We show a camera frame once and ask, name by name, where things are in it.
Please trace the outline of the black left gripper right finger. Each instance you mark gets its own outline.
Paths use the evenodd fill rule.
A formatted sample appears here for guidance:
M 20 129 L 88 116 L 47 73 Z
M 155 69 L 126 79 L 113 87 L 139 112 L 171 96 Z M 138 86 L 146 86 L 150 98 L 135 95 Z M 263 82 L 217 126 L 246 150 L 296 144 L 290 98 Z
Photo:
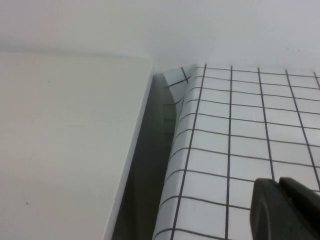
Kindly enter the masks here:
M 281 177 L 278 184 L 293 206 L 300 223 L 316 240 L 319 240 L 320 196 L 290 177 Z

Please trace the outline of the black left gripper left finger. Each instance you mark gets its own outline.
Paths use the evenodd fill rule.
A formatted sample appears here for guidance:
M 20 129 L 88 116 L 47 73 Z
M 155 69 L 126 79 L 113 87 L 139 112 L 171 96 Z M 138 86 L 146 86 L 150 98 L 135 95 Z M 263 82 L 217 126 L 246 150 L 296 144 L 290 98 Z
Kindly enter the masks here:
M 300 238 L 297 211 L 279 185 L 271 179 L 255 180 L 249 219 L 254 240 Z

